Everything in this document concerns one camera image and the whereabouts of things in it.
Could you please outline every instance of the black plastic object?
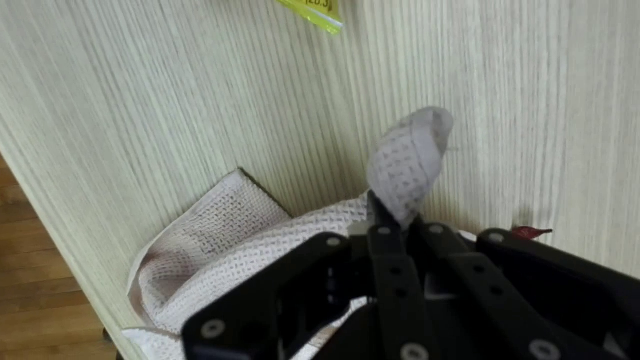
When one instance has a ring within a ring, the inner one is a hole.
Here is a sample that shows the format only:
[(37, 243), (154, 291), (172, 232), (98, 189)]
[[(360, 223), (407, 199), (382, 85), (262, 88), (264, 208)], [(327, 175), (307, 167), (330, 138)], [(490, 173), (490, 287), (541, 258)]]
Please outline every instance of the black plastic object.
[(350, 315), (316, 359), (640, 359), (640, 283), (506, 230), (476, 245), (371, 199), (368, 234), (318, 234), (189, 319), (185, 359), (294, 356)]

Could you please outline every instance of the wooden panel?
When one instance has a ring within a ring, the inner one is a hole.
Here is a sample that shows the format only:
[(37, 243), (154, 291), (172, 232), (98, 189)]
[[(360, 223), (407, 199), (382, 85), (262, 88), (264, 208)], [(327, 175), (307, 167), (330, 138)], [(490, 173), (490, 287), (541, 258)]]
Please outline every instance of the wooden panel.
[[(294, 214), (365, 189), (374, 141), (457, 119), (430, 218), (530, 220), (640, 277), (640, 5), (0, 3), (0, 151), (110, 331), (135, 251), (243, 167)], [(133, 351), (116, 339), (122, 351)]]
[(0, 360), (116, 352), (62, 257), (0, 159)]

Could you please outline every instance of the cloth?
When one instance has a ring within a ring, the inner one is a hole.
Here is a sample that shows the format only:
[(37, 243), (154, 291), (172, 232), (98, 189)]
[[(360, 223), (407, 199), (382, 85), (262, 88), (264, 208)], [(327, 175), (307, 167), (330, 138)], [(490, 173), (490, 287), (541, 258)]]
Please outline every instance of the cloth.
[[(407, 225), (442, 170), (452, 119), (420, 111), (393, 126), (368, 167), (368, 180)], [(180, 360), (180, 329), (200, 309), (258, 275), (318, 232), (347, 234), (365, 220), (365, 197), (302, 218), (290, 217), (242, 170), (221, 178), (192, 211), (140, 251), (127, 297), (145, 329), (123, 335), (151, 360)]]

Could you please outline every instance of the yellow-green tag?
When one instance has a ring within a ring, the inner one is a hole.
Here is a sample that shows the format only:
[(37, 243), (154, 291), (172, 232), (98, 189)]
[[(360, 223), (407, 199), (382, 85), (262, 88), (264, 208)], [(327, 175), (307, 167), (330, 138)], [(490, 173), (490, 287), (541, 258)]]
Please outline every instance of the yellow-green tag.
[(322, 31), (335, 35), (342, 29), (342, 21), (337, 17), (337, 0), (280, 0), (290, 6), (307, 22), (320, 26)]

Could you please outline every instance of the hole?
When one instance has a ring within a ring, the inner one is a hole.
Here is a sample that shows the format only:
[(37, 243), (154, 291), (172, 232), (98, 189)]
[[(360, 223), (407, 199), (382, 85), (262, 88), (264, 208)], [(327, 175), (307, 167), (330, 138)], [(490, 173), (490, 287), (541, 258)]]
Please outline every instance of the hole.
[(243, 345), (260, 345), (265, 339), (265, 326), (258, 322), (250, 322), (240, 331), (240, 342)]
[(490, 291), (492, 291), (493, 297), (501, 297), (503, 294), (501, 288), (497, 288), (497, 287), (492, 287)]
[(406, 291), (404, 288), (396, 288), (396, 299), (406, 299)]

